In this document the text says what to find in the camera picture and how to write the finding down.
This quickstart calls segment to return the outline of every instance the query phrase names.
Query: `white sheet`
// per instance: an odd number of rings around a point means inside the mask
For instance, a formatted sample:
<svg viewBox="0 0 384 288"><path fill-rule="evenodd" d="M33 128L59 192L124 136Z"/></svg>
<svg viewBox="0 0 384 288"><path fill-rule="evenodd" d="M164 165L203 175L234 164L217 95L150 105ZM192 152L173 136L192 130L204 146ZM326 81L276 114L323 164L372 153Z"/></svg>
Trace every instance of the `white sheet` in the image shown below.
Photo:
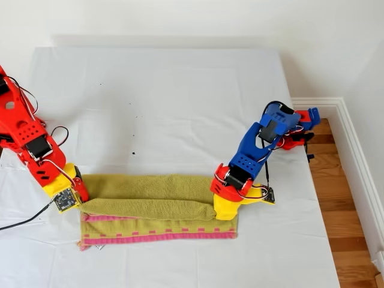
<svg viewBox="0 0 384 288"><path fill-rule="evenodd" d="M70 129L62 148L82 173L212 175L269 101L291 104L273 50L42 48L26 88L49 131ZM0 164L5 226L49 199L15 155ZM339 287L304 149L276 151L269 169L277 203L242 207L234 240L80 252L78 211L52 205L0 232L0 287Z"/></svg>

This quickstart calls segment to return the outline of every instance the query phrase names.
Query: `folded towel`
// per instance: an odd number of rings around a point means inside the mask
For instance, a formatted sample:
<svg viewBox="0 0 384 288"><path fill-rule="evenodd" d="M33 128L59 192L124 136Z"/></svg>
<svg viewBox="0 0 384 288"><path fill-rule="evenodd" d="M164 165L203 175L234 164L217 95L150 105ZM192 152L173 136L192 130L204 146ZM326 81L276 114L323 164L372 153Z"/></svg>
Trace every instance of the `folded towel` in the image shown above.
<svg viewBox="0 0 384 288"><path fill-rule="evenodd" d="M81 245L180 238L235 238L237 219L216 220L211 178L84 175Z"/></svg>

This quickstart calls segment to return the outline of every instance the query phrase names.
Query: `towel label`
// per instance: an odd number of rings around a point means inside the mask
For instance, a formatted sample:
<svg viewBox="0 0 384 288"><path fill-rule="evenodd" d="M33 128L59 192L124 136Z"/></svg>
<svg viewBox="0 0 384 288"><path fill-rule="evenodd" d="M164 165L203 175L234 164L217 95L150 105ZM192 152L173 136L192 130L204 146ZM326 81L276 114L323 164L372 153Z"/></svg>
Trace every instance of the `towel label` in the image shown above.
<svg viewBox="0 0 384 288"><path fill-rule="evenodd" d="M99 249L99 250L103 249L104 246L105 246L105 245L94 245L94 247L96 247L96 248Z"/></svg>

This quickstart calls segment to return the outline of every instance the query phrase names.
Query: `white wall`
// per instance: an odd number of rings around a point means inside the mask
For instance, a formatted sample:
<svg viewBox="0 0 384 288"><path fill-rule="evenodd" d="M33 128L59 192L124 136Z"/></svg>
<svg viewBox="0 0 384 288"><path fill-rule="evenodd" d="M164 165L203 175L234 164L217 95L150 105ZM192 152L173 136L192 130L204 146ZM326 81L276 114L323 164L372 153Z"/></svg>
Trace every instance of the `white wall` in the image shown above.
<svg viewBox="0 0 384 288"><path fill-rule="evenodd" d="M339 97L383 40L383 11L382 0L3 0L0 65L24 79L33 48L54 44L271 46L293 97Z"/></svg>
<svg viewBox="0 0 384 288"><path fill-rule="evenodd" d="M384 206L384 41L344 97Z"/></svg>

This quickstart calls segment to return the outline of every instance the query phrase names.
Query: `circuit board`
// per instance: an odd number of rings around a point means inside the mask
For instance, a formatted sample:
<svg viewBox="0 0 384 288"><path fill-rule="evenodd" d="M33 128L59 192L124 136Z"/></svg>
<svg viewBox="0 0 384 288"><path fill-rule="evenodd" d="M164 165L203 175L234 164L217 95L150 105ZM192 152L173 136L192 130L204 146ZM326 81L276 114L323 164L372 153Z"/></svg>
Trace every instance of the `circuit board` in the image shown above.
<svg viewBox="0 0 384 288"><path fill-rule="evenodd" d="M71 188L61 191L55 199L56 206L60 212L64 212L76 206L78 204L77 199L75 198Z"/></svg>
<svg viewBox="0 0 384 288"><path fill-rule="evenodd" d="M263 199L263 201L265 202L269 202L271 204L275 204L275 194L274 194L274 190L272 189L272 187L269 188L269 193L268 195Z"/></svg>

